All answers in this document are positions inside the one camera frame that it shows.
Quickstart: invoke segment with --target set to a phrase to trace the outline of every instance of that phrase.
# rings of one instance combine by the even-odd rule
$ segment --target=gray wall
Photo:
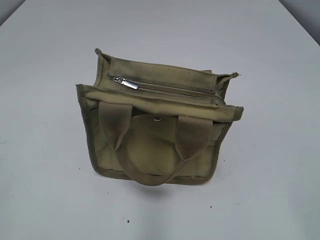
[[[280,0],[280,2],[320,45],[320,1]]]
[[[0,26],[25,0],[0,0]]]
[[[25,0],[0,0],[0,26]],[[304,29],[320,45],[320,1],[280,0]]]

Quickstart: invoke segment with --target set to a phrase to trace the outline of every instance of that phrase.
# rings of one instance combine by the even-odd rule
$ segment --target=zippered pocket
[[[226,104],[225,101],[222,99],[222,97],[214,95],[214,93],[211,94],[207,92],[200,92],[200,91],[188,90],[183,88],[150,84],[150,83],[127,79],[119,76],[110,76],[110,78],[113,82],[124,85],[133,90],[138,90],[138,91],[143,90],[143,91],[150,91],[150,92],[161,92],[161,93],[169,93],[174,95],[183,95],[183,96],[196,97],[196,98],[215,99],[222,102],[222,104],[224,105]]]

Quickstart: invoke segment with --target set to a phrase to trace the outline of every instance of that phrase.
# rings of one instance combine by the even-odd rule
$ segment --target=metal snap
[[[153,121],[155,121],[155,122],[160,122],[160,121],[161,121],[161,117],[155,116],[155,117],[153,118]]]

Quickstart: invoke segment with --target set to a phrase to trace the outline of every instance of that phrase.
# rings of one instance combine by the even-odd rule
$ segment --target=bag handle
[[[185,164],[204,151],[209,142],[212,120],[178,116],[175,149],[181,160],[176,169],[165,176],[154,176],[141,172],[131,161],[122,140],[129,129],[132,105],[99,102],[99,121],[109,145],[114,150],[123,171],[134,181],[148,186],[158,186],[173,179]]]

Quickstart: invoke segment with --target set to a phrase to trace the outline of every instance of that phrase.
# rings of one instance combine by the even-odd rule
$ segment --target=zipper
[[[222,97],[214,95],[213,93],[211,94],[206,92],[187,90],[183,88],[162,86],[162,85],[150,84],[150,83],[145,83],[140,81],[138,82],[134,80],[128,80],[126,78],[119,77],[119,76],[112,77],[112,80],[117,84],[127,86],[134,90],[137,90],[137,89],[146,90],[146,91],[151,90],[151,91],[165,92],[165,93],[171,93],[171,94],[186,95],[191,97],[218,99],[224,103],[224,100],[222,99]]]

